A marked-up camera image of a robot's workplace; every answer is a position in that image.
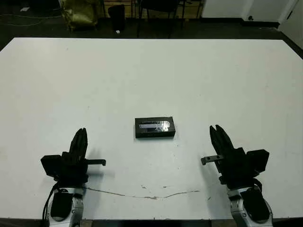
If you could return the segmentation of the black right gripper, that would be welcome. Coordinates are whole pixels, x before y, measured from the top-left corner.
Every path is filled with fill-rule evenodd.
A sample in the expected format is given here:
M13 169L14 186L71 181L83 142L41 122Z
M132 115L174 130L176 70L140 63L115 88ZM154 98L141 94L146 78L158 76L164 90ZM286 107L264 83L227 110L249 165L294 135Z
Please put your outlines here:
M217 154L201 158L202 165L214 162L221 174L220 183L230 190L253 187L253 170L243 148L233 148L225 130L219 125L215 127L210 126L210 139Z

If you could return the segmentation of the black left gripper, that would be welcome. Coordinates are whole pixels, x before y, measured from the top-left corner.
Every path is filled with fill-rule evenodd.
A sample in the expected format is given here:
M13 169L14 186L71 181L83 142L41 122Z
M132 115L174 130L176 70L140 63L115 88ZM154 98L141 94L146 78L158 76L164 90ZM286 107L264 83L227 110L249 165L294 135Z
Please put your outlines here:
M89 165L106 165L105 159L87 159L88 137L86 128L80 128L74 135L69 152L63 152L54 180L71 187L80 187L88 181Z

